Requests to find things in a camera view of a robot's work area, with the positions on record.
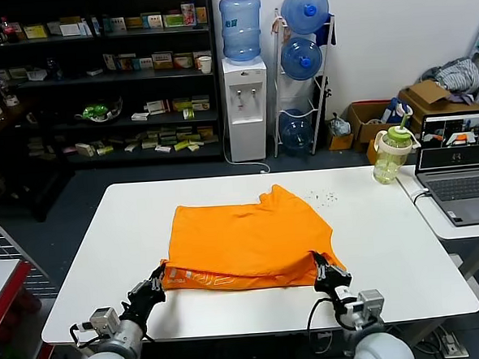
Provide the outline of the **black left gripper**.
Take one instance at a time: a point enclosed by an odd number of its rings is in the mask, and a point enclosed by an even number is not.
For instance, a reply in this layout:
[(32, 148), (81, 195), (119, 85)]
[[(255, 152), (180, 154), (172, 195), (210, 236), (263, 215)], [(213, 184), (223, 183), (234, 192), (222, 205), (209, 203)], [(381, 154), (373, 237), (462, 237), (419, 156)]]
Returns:
[(122, 320), (133, 322), (147, 322), (153, 307), (157, 303), (165, 302), (166, 295), (163, 291), (163, 278), (166, 265), (161, 264), (152, 272), (149, 279), (136, 285), (128, 294), (128, 304), (123, 304)]

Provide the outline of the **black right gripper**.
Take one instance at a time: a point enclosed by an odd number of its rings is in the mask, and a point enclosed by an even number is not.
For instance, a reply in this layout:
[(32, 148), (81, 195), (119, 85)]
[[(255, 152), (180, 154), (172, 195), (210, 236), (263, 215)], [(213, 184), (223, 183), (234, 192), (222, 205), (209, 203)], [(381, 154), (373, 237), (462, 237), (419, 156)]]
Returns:
[(335, 302), (354, 301), (354, 295), (349, 289), (352, 281), (350, 273), (338, 267), (331, 267), (328, 262), (322, 263), (320, 253), (312, 251), (312, 254), (317, 267), (314, 290), (325, 293)]

